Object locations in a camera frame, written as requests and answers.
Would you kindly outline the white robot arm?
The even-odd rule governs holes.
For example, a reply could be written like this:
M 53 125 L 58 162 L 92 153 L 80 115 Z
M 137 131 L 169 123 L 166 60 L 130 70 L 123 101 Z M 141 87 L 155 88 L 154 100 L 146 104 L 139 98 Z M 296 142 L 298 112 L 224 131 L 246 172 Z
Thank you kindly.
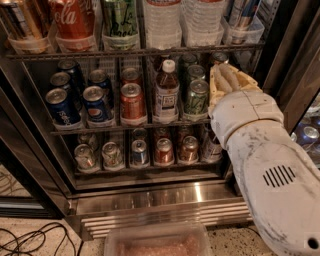
M 208 115 L 253 222 L 278 256 L 320 256 L 320 175 L 276 101 L 237 68 L 210 69 Z

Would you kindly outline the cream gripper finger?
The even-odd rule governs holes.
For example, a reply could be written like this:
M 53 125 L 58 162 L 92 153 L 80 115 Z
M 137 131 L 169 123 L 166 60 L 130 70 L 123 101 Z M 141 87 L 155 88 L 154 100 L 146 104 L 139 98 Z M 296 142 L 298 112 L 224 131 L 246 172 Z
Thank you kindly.
M 251 76 L 244 73 L 243 71 L 238 70 L 232 65 L 229 65 L 228 68 L 232 72 L 231 81 L 229 82 L 232 92 L 240 90 L 261 92 L 261 89 L 258 86 L 258 82 Z
M 232 92 L 231 85 L 222 76 L 219 66 L 214 65 L 210 69 L 209 109 L 213 109 L 226 94 L 231 92 Z

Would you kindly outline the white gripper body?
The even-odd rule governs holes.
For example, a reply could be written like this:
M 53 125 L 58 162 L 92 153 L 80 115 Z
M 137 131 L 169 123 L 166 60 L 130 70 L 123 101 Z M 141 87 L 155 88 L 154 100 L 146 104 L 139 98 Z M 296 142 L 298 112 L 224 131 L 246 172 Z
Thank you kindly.
M 210 107 L 209 116 L 211 127 L 223 148 L 229 137 L 244 125 L 260 120 L 284 122 L 276 101 L 270 95 L 254 90 L 226 94 Z

